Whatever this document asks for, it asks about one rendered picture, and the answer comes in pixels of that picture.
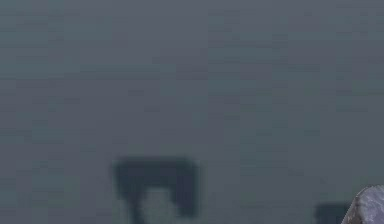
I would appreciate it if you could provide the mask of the grey mottled rounded object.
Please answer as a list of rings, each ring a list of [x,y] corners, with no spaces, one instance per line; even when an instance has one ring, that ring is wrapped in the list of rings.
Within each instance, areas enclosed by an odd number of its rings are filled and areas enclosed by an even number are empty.
[[[384,185],[362,189],[353,199],[341,224],[384,224]]]

